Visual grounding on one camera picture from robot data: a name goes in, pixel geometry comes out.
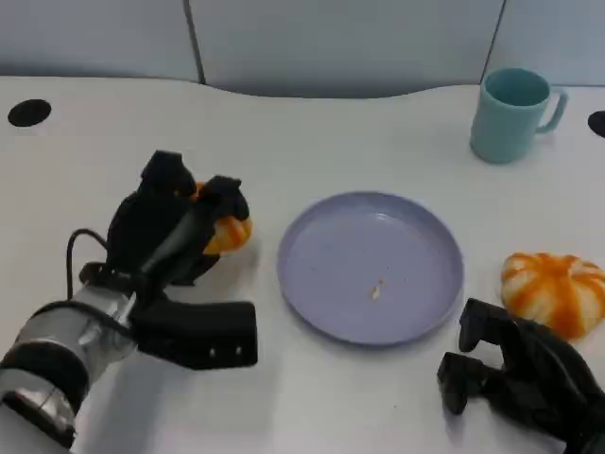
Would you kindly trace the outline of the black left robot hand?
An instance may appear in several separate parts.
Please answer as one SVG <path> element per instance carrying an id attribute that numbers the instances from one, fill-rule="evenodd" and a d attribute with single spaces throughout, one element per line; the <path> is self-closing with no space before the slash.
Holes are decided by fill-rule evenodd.
<path id="1" fill-rule="evenodd" d="M 108 266 L 159 287 L 191 286 L 251 237 L 241 181 L 197 182 L 178 152 L 157 150 L 108 230 Z"/>

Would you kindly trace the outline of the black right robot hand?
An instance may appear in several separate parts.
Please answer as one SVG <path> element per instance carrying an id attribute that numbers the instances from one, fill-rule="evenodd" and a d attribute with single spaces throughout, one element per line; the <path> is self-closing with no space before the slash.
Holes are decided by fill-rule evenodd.
<path id="1" fill-rule="evenodd" d="M 550 328 L 475 298 L 459 319 L 458 353 L 444 354 L 442 403 L 460 415 L 469 398 L 565 444 L 568 453 L 604 450 L 604 392 L 588 364 Z"/>

